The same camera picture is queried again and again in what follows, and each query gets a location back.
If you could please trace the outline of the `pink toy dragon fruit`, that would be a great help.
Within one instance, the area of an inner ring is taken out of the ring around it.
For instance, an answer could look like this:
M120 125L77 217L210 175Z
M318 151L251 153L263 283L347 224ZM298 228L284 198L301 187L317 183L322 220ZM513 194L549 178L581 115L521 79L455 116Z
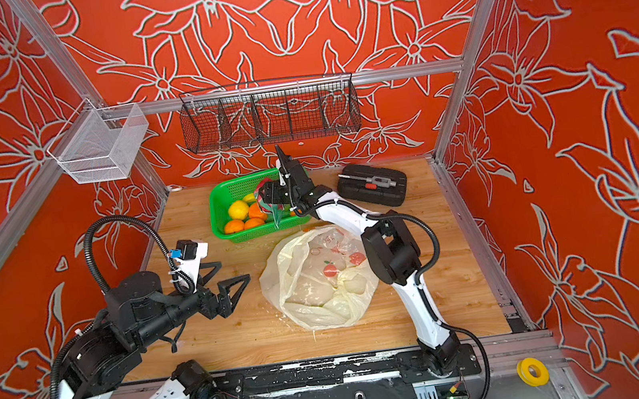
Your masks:
M260 211L268 216L275 229L280 229L282 222L291 215L291 201L286 187L279 181L265 178L257 185L255 195Z

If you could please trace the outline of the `orange toy bell pepper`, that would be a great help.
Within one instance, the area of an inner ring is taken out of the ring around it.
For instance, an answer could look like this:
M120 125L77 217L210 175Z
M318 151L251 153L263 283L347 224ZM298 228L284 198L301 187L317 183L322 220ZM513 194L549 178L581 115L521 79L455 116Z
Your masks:
M261 219L263 221L266 221L268 218L268 214L265 213L264 211L262 211L261 207L259 206L258 203L253 203L251 206L249 206L248 208L248 218L253 220L253 219Z

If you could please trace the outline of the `orange toy tangerine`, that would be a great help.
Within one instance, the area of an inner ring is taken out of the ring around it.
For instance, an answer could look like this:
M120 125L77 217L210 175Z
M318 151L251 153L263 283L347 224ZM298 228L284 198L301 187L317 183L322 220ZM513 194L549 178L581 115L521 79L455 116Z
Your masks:
M253 218L253 219L249 219L247 221L245 221L244 223L244 230L248 231L250 229L254 229L257 227L262 227L264 224L266 223L266 221L264 219L259 218Z

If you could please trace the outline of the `orange toy fruit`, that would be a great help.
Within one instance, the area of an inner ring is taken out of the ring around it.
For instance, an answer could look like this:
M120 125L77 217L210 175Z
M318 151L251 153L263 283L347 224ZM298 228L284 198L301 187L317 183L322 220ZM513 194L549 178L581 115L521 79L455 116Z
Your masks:
M244 231L245 227L245 221L240 219L232 220L224 225L224 233L226 235L238 234L239 232Z

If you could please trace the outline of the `yellow toy lemon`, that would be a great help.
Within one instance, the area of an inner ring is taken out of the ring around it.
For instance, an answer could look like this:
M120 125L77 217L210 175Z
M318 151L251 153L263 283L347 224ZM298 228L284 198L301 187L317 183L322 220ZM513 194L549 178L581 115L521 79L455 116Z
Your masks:
M231 220L243 220L245 221L248 218L248 208L249 204L245 203L242 200L236 200L236 202L232 203L228 208L228 215Z

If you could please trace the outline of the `translucent printed plastic bag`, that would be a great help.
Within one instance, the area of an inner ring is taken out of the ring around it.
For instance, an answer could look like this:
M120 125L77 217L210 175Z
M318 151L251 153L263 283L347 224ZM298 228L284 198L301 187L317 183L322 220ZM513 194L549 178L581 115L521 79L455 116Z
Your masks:
M264 297L310 331L357 324L379 284L363 240L334 225L285 238L266 264L259 278Z

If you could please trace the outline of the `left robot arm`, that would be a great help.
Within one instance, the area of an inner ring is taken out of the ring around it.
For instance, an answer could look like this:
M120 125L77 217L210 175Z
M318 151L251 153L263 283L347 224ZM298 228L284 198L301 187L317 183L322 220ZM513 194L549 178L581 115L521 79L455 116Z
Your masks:
M110 287L96 265L92 243L98 229L115 222L151 236L169 264L173 293L165 294L160 277L150 271L140 271ZM210 320L228 318L251 282L250 275L236 276L220 281L218 291L211 291L207 282L222 265L202 262L206 244L184 239L169 250L158 232L132 216L100 218L87 229L83 246L87 267L104 294L106 307L54 359L48 399L108 399L141 364L150 345L164 341L175 347L178 340L168 334L181 334L195 314Z

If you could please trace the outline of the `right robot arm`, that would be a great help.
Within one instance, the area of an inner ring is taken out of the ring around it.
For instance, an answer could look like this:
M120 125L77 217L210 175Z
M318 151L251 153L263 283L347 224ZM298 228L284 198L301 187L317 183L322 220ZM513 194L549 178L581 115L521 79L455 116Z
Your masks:
M460 334L478 348L483 372L490 363L481 340L467 329L446 323L424 282L424 274L438 262L441 244L434 231L414 215L393 210L374 213L353 204L338 192L314 184L300 161L276 147L279 179L268 182L261 198L267 205L286 205L298 217L311 216L357 235L376 277L391 285L414 324L417 342L428 368L446 376L454 371L461 349Z

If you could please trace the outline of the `green plastic basket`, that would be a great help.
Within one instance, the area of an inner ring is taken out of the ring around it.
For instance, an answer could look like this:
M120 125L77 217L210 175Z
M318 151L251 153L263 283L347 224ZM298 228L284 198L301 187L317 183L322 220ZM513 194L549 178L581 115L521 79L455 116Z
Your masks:
M286 205L266 206L260 188L279 183L279 172L272 168L228 180L215 186L210 194L210 222L221 240L240 244L308 222L289 211Z

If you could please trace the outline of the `black tool case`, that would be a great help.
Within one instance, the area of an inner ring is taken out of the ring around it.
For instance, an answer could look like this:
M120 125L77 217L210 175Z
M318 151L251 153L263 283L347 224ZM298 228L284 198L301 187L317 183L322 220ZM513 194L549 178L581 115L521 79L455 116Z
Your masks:
M350 201L399 207L407 195L407 181L396 169L349 164L339 174L337 192Z

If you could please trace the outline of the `yellow tape roll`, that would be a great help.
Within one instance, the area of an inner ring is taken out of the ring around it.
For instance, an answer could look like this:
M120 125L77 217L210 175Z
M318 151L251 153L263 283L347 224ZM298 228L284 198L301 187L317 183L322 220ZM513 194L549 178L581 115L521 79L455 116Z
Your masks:
M537 358L523 358L517 363L517 375L530 387L545 386L550 381L549 369Z

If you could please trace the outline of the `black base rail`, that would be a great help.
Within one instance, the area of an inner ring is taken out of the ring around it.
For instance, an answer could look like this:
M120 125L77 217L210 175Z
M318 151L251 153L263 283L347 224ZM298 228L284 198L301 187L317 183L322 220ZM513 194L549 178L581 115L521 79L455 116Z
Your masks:
M226 399L438 399L437 390L461 379L464 388L478 387L480 360L467 343L454 369L431 373L421 350L399 348L233 369L217 373L214 384Z

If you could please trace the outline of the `clear plastic wall bin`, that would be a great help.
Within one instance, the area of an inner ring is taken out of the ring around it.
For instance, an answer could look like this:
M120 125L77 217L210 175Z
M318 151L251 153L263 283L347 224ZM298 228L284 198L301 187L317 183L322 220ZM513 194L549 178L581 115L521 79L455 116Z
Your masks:
M77 184L126 179L148 126L138 104L98 108L85 99L51 140L47 154Z

